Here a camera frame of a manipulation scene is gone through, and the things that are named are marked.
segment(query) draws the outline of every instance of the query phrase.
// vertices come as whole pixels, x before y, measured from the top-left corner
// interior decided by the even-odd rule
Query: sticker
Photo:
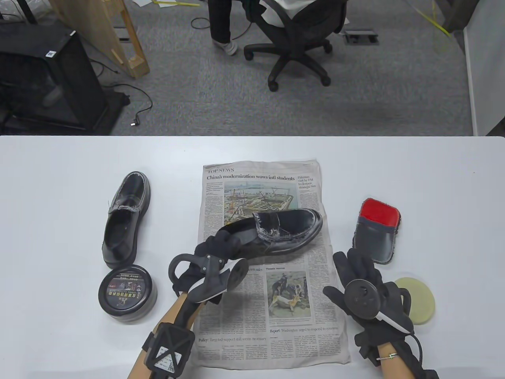
[[[115,309],[134,307],[143,298],[145,286],[145,280],[139,273],[121,272],[109,282],[106,300]]]
[[[156,358],[158,358],[160,355],[165,353],[167,350],[168,349],[166,347],[161,346],[160,349],[158,350],[158,354],[157,354]],[[182,354],[179,354],[178,352],[174,352],[174,354],[175,354],[175,359],[177,360],[177,364],[179,364]],[[174,361],[172,360],[172,354],[169,354],[165,358],[160,360],[159,362],[156,362],[155,367],[165,370],[167,372],[175,373]]]

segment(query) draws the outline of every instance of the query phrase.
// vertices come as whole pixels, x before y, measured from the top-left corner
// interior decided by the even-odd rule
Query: black leather shoe
[[[147,176],[130,172],[121,183],[105,226],[102,253],[110,268],[133,264],[137,256],[137,233],[151,198]]]
[[[313,209],[257,212],[232,222],[226,230],[240,239],[242,247],[234,259],[253,259],[292,253],[312,241],[323,227],[323,218]]]

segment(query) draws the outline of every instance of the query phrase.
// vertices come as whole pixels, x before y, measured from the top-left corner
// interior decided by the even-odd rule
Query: sponge pad
[[[414,325],[427,323],[435,313],[435,298],[428,286],[411,277],[402,277],[395,283],[399,288],[405,288],[411,294],[412,306],[409,317],[412,323]]]

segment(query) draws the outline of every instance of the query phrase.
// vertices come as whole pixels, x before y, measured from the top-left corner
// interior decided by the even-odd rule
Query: chair armrest
[[[270,8],[272,8],[275,11],[275,13],[277,13],[279,18],[281,19],[282,23],[284,24],[284,29],[286,30],[286,33],[289,38],[291,50],[293,52],[295,52],[297,50],[297,48],[296,48],[296,31],[297,31],[296,24],[293,22],[293,20],[291,20],[289,18],[286,11],[284,10],[284,8],[282,8],[278,2],[276,2],[275,0],[263,0],[263,1]]]

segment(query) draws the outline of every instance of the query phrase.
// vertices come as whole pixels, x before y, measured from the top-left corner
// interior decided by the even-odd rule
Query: construction site photo
[[[253,212],[298,208],[294,183],[229,182],[224,187],[224,223],[253,216]]]

